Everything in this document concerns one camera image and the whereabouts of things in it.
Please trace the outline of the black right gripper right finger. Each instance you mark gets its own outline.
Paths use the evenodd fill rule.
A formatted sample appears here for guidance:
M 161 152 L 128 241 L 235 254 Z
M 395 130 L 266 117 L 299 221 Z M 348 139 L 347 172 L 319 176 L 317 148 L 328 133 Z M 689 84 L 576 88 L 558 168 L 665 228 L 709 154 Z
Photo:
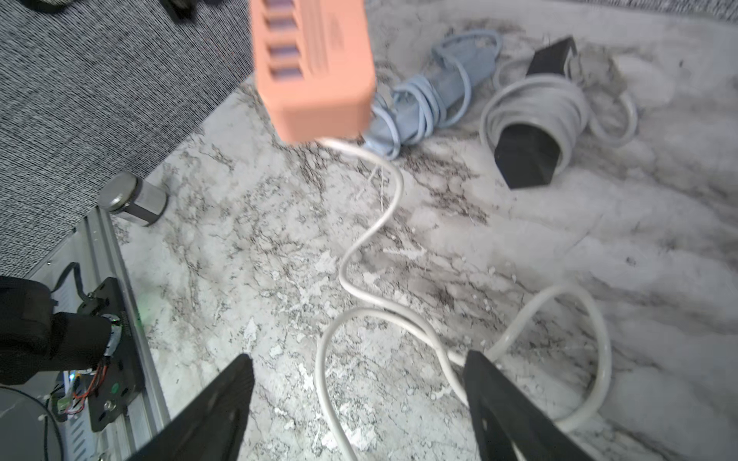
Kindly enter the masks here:
M 468 353 L 463 383 L 482 460 L 591 458 L 482 353 Z

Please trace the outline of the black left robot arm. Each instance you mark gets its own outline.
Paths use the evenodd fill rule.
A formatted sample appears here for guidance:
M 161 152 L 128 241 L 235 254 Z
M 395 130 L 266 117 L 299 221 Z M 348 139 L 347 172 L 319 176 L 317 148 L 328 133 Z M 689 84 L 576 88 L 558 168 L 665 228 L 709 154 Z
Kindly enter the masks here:
M 115 318 L 54 311 L 40 282 L 1 279 L 1 383 L 25 384 L 39 372 L 84 370 L 112 355 L 122 328 Z

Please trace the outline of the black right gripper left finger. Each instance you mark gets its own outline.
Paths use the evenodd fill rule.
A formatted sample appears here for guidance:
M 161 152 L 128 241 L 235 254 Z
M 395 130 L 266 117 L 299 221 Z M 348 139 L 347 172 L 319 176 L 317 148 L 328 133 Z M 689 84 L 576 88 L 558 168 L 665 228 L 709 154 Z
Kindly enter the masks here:
M 238 355 L 133 460 L 236 460 L 255 387 L 253 362 Z

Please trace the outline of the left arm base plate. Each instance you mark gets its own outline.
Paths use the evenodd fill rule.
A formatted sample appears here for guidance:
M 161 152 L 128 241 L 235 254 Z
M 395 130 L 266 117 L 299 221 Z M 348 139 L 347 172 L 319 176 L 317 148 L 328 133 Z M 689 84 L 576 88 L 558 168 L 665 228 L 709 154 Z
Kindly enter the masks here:
M 121 285 L 116 278 L 103 280 L 94 290 L 86 291 L 79 276 L 61 280 L 52 291 L 55 313 L 69 312 L 115 318 L 122 328 L 115 352 L 94 368 L 91 378 L 73 378 L 69 416 L 90 417 L 91 430 L 103 431 L 127 411 L 135 397 L 144 390 L 144 374 L 136 351 L 134 325 L 127 312 Z M 76 374 L 84 370 L 69 370 Z

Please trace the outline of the pink power strip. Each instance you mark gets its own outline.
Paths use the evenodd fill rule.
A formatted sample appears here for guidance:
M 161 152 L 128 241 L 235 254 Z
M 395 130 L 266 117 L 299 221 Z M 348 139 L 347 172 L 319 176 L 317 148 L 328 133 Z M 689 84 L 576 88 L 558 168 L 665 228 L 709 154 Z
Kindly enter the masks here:
M 363 2 L 257 0 L 250 13 L 257 90 L 283 142 L 369 127 L 377 79 Z

